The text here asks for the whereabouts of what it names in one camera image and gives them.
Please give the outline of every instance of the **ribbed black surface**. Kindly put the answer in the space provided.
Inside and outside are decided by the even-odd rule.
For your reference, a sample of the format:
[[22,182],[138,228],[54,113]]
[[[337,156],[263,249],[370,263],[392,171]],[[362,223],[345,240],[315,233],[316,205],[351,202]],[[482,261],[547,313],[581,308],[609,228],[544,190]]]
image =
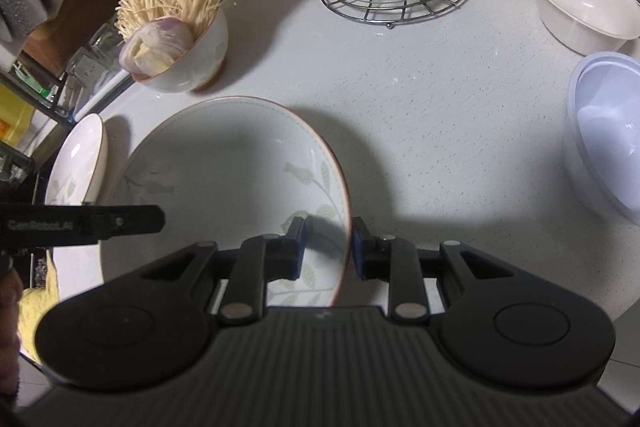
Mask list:
[[377,309],[271,309],[223,331],[200,362],[126,395],[55,388],[33,427],[602,427],[626,413],[596,388],[519,396],[452,368],[429,335]]

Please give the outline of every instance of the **white speckled countertop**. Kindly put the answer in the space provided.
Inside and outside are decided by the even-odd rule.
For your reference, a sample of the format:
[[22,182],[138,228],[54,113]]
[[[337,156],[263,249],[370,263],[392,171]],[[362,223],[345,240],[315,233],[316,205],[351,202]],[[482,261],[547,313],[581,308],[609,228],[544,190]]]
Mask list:
[[[460,239],[579,294],[613,318],[640,296],[640,228],[608,224],[575,197],[561,156],[565,90],[580,56],[534,0],[469,0],[391,30],[320,0],[231,0],[228,65],[202,94],[132,86],[102,113],[110,159],[206,98],[260,96],[305,118],[334,149],[353,214],[375,233],[434,247]],[[60,292],[101,281],[97,247],[57,249]],[[382,285],[346,285],[378,302]]]

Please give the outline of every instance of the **bowl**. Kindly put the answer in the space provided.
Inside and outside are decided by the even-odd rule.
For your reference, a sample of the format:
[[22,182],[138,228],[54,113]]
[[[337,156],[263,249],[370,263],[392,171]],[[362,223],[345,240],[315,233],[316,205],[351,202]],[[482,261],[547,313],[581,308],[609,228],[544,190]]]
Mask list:
[[566,104],[564,163],[578,197],[607,219],[640,225],[640,62],[585,57]]
[[340,287],[351,236],[342,172],[324,140],[274,102],[218,98],[177,113],[134,150],[108,204],[158,204],[166,225],[103,242],[105,280],[198,241],[238,248],[314,216],[300,279],[269,283],[267,302],[329,306]]
[[45,204],[95,203],[107,165],[102,118],[89,114],[73,128],[53,163]]
[[136,82],[159,92],[203,89],[213,81],[222,67],[228,44],[229,30],[225,13],[218,8],[216,18],[206,31],[168,70],[151,77],[137,74],[131,76]]
[[582,55],[616,51],[640,37],[635,0],[536,0],[546,28]]

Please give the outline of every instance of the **large white plate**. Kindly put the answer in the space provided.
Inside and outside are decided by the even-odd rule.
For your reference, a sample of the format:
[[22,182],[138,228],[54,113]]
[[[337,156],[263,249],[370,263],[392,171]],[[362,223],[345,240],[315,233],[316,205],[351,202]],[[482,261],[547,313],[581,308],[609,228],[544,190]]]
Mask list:
[[60,148],[45,204],[95,203],[107,164],[107,136],[102,119],[90,114],[73,128]]
[[270,283],[268,304],[330,306],[340,287],[351,235],[346,184],[321,137],[276,103],[230,97],[181,111],[137,147],[108,202],[158,204],[166,225],[102,243],[105,280],[197,241],[237,248],[313,215],[300,279]]

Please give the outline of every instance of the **screw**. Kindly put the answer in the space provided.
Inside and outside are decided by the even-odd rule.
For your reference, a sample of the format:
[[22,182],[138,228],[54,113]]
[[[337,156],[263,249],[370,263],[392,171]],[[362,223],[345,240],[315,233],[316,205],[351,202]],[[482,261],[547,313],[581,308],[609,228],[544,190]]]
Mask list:
[[427,308],[417,302],[403,302],[396,306],[396,315],[402,319],[420,319],[427,314]]
[[244,302],[231,302],[222,306],[222,309],[220,310],[222,316],[230,321],[245,319],[251,316],[253,312],[254,309]]

